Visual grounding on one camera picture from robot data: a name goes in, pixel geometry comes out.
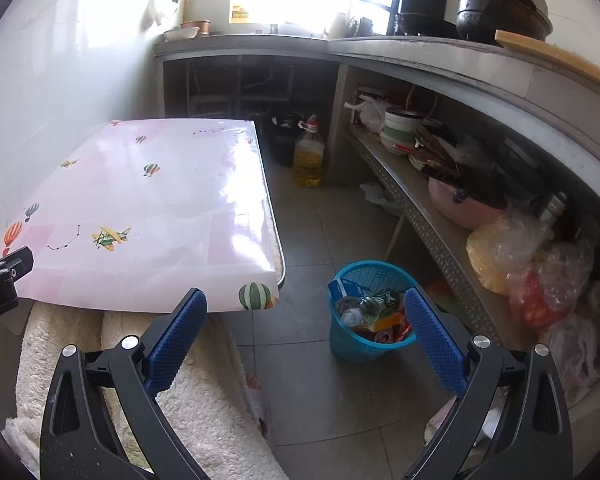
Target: plastic table cover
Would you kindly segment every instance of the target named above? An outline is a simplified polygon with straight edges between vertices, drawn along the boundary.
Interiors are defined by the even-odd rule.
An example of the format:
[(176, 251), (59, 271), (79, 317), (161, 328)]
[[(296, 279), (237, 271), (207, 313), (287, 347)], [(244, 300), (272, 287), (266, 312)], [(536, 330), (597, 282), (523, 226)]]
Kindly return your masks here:
[(195, 286), (210, 312), (269, 308), (271, 219), (253, 123), (111, 121), (30, 197), (0, 251), (33, 252), (21, 298), (170, 312)]

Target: blue plastic basket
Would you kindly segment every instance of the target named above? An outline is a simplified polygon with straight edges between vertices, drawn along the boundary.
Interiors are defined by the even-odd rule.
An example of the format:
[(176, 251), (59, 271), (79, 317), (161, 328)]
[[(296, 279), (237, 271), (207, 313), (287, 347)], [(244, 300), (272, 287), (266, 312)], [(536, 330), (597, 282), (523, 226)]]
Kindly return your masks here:
[[(387, 288), (404, 292), (416, 285), (416, 281), (399, 267), (375, 260), (350, 264), (336, 274), (337, 278), (346, 278), (356, 282), (370, 295)], [(329, 337), (331, 349), (334, 354), (344, 360), (354, 363), (368, 363), (382, 354), (405, 347), (416, 341), (413, 332), (408, 338), (399, 343), (382, 344), (364, 339), (342, 323), (331, 295), (329, 296), (329, 305), (331, 307), (331, 332)]]

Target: yellow oil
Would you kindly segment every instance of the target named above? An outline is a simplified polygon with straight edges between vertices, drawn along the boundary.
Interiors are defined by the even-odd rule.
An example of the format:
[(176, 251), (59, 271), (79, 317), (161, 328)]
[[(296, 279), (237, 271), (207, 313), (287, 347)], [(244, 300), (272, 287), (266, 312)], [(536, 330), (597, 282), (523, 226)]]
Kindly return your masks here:
[(315, 187), (320, 184), (322, 155), (296, 148), (294, 152), (294, 181), (300, 187)]

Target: cooking oil bottle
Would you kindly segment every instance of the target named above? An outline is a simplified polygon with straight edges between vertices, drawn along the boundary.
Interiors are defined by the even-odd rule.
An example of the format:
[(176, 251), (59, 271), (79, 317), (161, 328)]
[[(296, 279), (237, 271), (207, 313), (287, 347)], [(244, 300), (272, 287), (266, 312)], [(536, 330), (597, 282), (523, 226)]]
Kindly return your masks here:
[(324, 141), (318, 133), (318, 123), (315, 120), (315, 115), (309, 117), (306, 123), (300, 121), (298, 126), (305, 133), (296, 140), (293, 167), (294, 180), (300, 187), (315, 187), (320, 184)]

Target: wooden utensil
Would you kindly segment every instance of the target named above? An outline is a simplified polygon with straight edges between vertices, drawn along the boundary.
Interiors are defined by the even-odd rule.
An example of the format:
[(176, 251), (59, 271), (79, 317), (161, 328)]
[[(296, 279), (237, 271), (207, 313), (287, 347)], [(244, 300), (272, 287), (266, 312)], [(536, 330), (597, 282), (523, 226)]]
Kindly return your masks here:
[(544, 43), (543, 41), (507, 32), (506, 30), (496, 30), (495, 38), (499, 44), (509, 50), (540, 57), (552, 63), (562, 65), (600, 85), (600, 67), (578, 54), (555, 45)]

